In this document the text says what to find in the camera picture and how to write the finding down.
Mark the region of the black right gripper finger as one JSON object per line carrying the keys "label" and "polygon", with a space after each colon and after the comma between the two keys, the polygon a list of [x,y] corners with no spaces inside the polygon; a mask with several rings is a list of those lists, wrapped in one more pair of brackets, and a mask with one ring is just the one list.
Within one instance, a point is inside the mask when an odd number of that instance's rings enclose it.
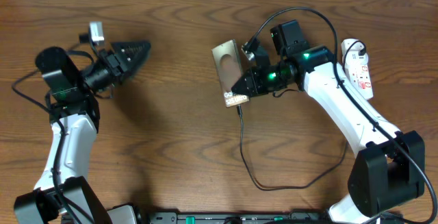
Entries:
{"label": "black right gripper finger", "polygon": [[236,81],[232,89],[252,89],[253,88],[253,72],[248,69],[242,76]]}
{"label": "black right gripper finger", "polygon": [[237,95],[245,95],[255,97],[257,95],[256,88],[251,79],[239,79],[231,88],[231,91]]}

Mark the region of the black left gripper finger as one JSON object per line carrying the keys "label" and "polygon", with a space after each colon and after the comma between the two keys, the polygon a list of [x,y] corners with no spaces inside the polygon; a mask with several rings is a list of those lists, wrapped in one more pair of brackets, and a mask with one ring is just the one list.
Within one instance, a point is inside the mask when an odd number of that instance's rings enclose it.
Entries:
{"label": "black left gripper finger", "polygon": [[112,42],[112,49],[129,63],[143,63],[149,58],[151,44],[140,40],[133,42]]}
{"label": "black left gripper finger", "polygon": [[144,66],[146,61],[149,58],[149,51],[141,51],[133,57],[132,61],[130,61],[128,71],[125,75],[125,78],[134,78],[137,72]]}

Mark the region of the Samsung Galaxy smartphone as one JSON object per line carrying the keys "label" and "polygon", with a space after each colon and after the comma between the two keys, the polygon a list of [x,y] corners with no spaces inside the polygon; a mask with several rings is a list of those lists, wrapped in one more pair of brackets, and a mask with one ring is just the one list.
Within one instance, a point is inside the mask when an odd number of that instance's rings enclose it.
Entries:
{"label": "Samsung Galaxy smartphone", "polygon": [[226,107],[230,108],[250,101],[248,96],[236,94],[231,90],[242,76],[242,67],[235,40],[228,40],[214,47],[211,52]]}

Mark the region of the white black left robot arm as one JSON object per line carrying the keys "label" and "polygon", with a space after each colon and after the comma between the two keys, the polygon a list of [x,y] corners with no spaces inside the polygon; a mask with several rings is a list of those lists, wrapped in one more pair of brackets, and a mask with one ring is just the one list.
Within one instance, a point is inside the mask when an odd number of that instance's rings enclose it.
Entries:
{"label": "white black left robot arm", "polygon": [[49,114],[53,132],[44,171],[34,189],[18,196],[14,213],[19,223],[141,223],[131,204],[110,210],[91,189],[88,168],[99,132],[99,93],[132,78],[149,58],[151,44],[113,42],[80,70],[71,60],[74,51],[49,47],[36,56],[37,71],[49,86],[41,108]]}

